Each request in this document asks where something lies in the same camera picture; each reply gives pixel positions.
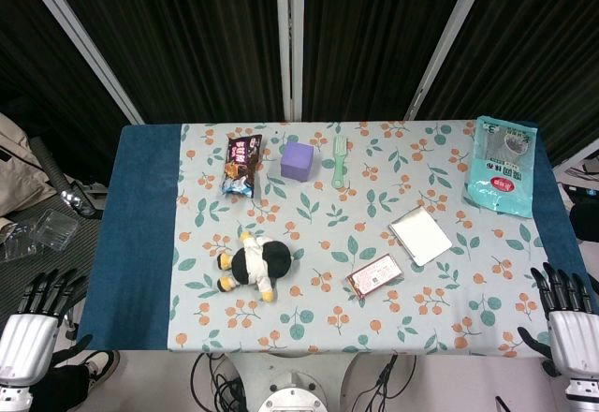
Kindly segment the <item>black and silver left hand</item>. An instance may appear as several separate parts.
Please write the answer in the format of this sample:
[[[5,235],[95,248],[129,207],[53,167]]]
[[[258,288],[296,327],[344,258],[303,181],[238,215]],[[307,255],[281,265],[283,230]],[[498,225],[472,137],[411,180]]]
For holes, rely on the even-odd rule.
[[[1,336],[3,387],[30,387],[57,362],[58,331],[86,285],[87,277],[75,269],[41,272],[25,285]]]

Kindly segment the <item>black and silver right hand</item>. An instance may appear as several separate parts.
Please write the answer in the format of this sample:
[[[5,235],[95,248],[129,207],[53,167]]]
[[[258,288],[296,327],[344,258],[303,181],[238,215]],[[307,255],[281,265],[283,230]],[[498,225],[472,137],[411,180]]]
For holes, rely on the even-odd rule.
[[[518,334],[523,343],[545,358],[552,376],[572,379],[598,379],[598,314],[593,308],[588,282],[579,274],[554,269],[531,269],[539,291],[548,326],[548,342],[531,336],[523,327]]]

